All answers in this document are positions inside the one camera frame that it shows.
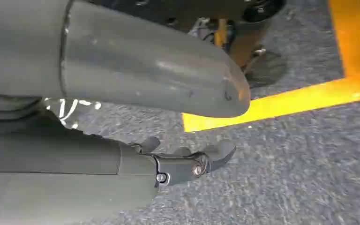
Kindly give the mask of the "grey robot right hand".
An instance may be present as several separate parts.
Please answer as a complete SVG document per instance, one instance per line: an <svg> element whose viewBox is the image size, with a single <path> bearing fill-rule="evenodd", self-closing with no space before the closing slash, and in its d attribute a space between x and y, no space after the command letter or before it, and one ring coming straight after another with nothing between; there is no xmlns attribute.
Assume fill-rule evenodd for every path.
<svg viewBox="0 0 360 225"><path fill-rule="evenodd" d="M62 225L147 205L161 185L224 166L221 140L192 153L62 125L44 98L242 115L250 92L221 49L83 0L0 0L0 225Z"/></svg>

